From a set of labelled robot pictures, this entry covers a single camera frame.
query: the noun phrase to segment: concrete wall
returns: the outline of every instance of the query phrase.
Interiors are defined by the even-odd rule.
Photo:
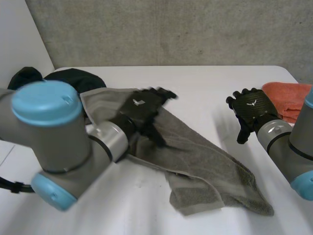
[[[26,3],[57,68],[279,65],[313,83],[312,0]]]
[[[25,66],[35,67],[43,76],[54,71],[25,1],[0,0],[0,32],[0,88],[7,88]]]

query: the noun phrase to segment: light blue joint cap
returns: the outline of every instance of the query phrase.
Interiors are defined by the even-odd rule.
[[[82,111],[82,104],[71,85],[42,81],[18,90],[12,97],[12,111],[29,125],[53,127],[76,119]]]
[[[31,186],[45,202],[59,211],[66,211],[77,202],[77,198],[42,174],[35,175]]]
[[[313,170],[299,175],[290,186],[303,198],[313,201]]]
[[[311,109],[313,109],[313,87],[311,87],[310,92],[305,97],[305,104],[308,105]]]

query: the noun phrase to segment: gray towel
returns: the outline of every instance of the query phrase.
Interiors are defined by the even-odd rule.
[[[97,125],[112,118],[132,91],[100,88],[82,93],[81,100],[90,120]],[[157,148],[146,137],[140,137],[129,158],[167,172],[172,189],[170,203],[176,210],[190,215],[227,206],[274,214],[258,190],[254,175],[235,158],[163,108],[155,126],[167,147]]]

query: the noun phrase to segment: robotic arm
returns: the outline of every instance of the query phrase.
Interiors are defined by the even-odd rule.
[[[171,98],[176,95],[162,88],[134,92],[114,118],[87,134],[82,104],[70,85],[46,81],[17,92],[0,89],[0,138],[31,147],[42,167],[31,186],[15,183],[12,192],[35,191],[66,211],[111,162],[119,161],[138,134],[165,145],[153,123]],[[0,179],[2,188],[10,183]]]
[[[313,89],[307,95],[296,124],[292,128],[278,117],[276,108],[262,90],[243,89],[228,97],[241,125],[237,142],[247,142],[256,132],[262,147],[304,199],[313,201]]]

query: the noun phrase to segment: white table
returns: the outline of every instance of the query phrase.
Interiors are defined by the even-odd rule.
[[[239,123],[225,99],[235,90],[260,88],[270,81],[293,82],[276,66],[89,67],[112,88],[162,86],[177,93],[166,109],[245,164],[273,205],[274,217],[243,208],[222,208],[183,217],[169,204],[163,173],[124,160],[108,170],[66,213],[37,195],[0,190],[1,235],[309,235],[313,203],[301,199],[252,134],[236,143]],[[31,149],[16,145],[0,176],[29,182],[40,170]]]

